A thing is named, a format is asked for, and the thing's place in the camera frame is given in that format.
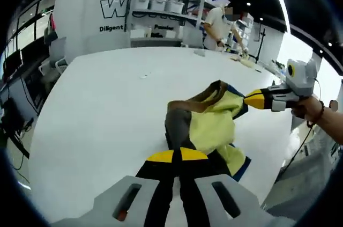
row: table surface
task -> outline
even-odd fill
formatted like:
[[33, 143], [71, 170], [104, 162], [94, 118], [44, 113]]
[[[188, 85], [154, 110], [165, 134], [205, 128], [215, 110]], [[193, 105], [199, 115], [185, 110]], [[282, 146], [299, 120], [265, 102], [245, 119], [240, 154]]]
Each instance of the table surface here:
[[[270, 86], [275, 77], [228, 54], [145, 47], [76, 58], [50, 93], [31, 145], [32, 201], [49, 222], [79, 217], [96, 196], [147, 157], [167, 150], [167, 103], [187, 99], [218, 79], [243, 94]], [[240, 184], [261, 204], [284, 161], [292, 115], [249, 108], [235, 120], [234, 144], [252, 160]], [[166, 226], [187, 226], [175, 193]]]

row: wrist strap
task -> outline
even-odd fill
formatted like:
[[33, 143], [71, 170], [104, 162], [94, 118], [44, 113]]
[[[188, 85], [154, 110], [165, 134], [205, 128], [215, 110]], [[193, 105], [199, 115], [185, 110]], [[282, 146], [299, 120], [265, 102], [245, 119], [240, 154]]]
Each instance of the wrist strap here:
[[318, 117], [312, 123], [307, 121], [307, 127], [309, 128], [312, 128], [319, 121], [319, 119], [323, 116], [325, 106], [324, 106], [323, 101], [319, 101], [319, 102], [322, 104], [322, 110], [320, 110]]

